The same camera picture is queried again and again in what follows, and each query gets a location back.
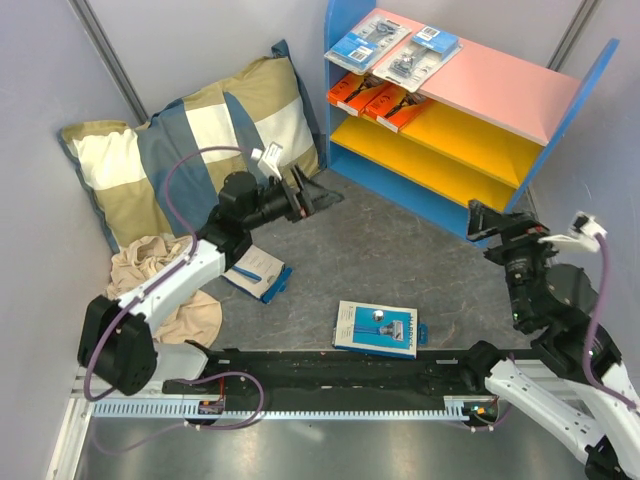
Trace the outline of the small orange razor box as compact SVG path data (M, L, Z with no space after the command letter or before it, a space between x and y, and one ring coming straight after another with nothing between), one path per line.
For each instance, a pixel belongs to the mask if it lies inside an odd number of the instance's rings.
M400 86L388 85L364 109L363 116L394 133L420 115L433 100L418 92L411 93Z

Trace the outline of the orange Gillette Fusion5 box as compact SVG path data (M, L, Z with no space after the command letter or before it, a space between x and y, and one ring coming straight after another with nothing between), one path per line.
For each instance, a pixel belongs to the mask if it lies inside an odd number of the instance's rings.
M359 117L365 107L389 86L389 82L370 73L357 75L349 72L329 89L327 100L349 115Z

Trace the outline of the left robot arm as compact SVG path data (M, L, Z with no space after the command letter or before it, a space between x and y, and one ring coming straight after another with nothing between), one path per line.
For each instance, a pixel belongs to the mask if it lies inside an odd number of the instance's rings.
M330 208L343 195L307 178L299 167L295 183L271 179L266 186L249 172L229 175L219 202L190 246L152 278L124 295L104 295L88 305L78 348L86 370L84 394L94 401L91 378L131 396L151 381L186 382L208 393L219 382L204 347L194 342L165 344L153 335L197 290L230 270L252 245L252 230L281 217L295 223Z

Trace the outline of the white blue razor box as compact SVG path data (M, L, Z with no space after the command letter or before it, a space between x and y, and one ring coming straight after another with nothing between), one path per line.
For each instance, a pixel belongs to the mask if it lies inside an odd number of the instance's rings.
M284 293L293 269L266 251L252 245L223 278L239 290L270 304Z

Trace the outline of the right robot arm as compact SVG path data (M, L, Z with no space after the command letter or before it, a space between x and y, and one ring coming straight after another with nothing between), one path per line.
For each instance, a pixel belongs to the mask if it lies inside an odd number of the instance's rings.
M584 212L556 235L530 213L501 213L478 200L469 202L468 213L469 241L500 238L484 256L505 271L514 329L533 335L532 352L587 410L557 398L486 341L461 358L460 386L487 391L526 414L571 451L588 478L638 478L639 395L600 323L609 271L593 287L583 269L550 261L567 250L599 253L607 262L606 230Z

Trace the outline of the clear blister razor pack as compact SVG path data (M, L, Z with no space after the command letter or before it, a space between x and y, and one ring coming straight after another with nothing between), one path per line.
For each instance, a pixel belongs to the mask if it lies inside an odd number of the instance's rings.
M410 26L388 15L372 13L338 40L324 58L351 73L364 75L411 32Z
M373 74L409 93L416 93L461 49L458 36L425 25L401 50L391 54L377 66Z

